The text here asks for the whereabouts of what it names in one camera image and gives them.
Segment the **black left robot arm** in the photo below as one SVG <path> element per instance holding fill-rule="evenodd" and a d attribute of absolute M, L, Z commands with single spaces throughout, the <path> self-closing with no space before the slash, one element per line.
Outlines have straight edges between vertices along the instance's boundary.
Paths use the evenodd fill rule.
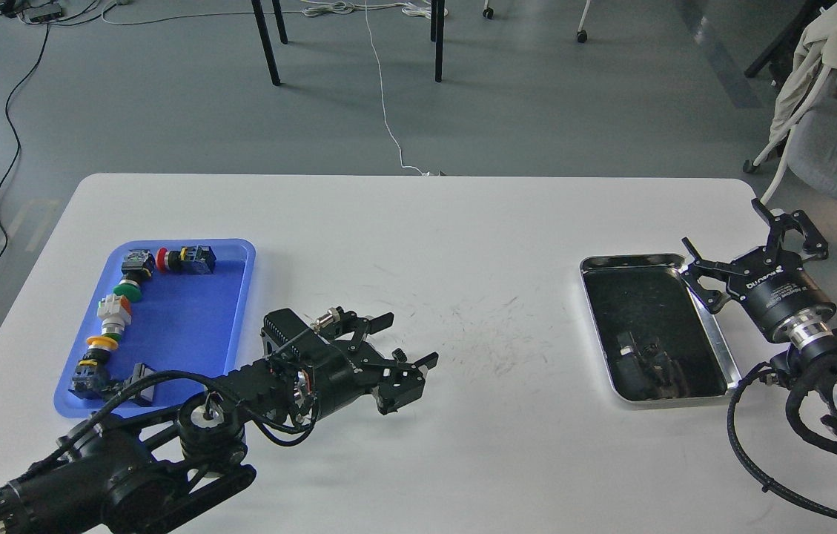
<path fill-rule="evenodd" d="M 245 426 L 279 446 L 364 395 L 382 415 L 421 398 L 432 352 L 381 355 L 367 338 L 391 312 L 332 308 L 312 323 L 279 309 L 263 319 L 265 356 L 218 378 L 164 371 L 143 378 L 58 440 L 0 489 L 0 533 L 167 533 L 247 489 Z"/>

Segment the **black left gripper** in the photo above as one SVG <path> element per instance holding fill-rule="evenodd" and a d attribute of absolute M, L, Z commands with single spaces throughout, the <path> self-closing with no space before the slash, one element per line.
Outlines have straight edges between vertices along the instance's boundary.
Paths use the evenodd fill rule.
<path fill-rule="evenodd" d="M 320 337 L 300 341 L 300 360 L 313 369 L 313 390 L 317 393 L 317 419 L 321 420 L 373 392 L 381 415 L 397 412 L 402 406 L 421 399 L 427 374 L 438 362 L 432 352 L 409 362 L 403 349 L 395 349 L 391 360 L 382 358 L 365 342 L 394 323 L 394 312 L 379 317 L 360 317 L 340 306 L 329 308 L 313 321 L 313 332 Z M 351 334 L 350 339 L 340 339 Z M 364 361 L 374 368 L 365 368 Z"/>

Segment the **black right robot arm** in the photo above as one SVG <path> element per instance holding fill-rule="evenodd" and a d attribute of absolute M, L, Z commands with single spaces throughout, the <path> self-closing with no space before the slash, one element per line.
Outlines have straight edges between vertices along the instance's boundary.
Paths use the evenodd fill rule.
<path fill-rule="evenodd" d="M 727 434 L 741 466 L 761 484 L 795 506 L 837 519 L 837 510 L 787 489 L 750 459 L 735 428 L 735 410 L 748 385 L 756 380 L 783 386 L 788 396 L 785 419 L 805 443 L 837 454 L 837 330 L 828 326 L 836 305 L 805 270 L 805 263 L 824 260 L 829 246 L 804 211 L 775 215 L 754 199 L 752 206 L 770 228 L 767 242 L 729 263 L 706 260 L 683 239 L 692 261 L 681 276 L 689 290 L 717 312 L 729 301 L 747 313 L 771 343 L 789 348 L 752 368 L 736 386 L 727 409 Z"/>

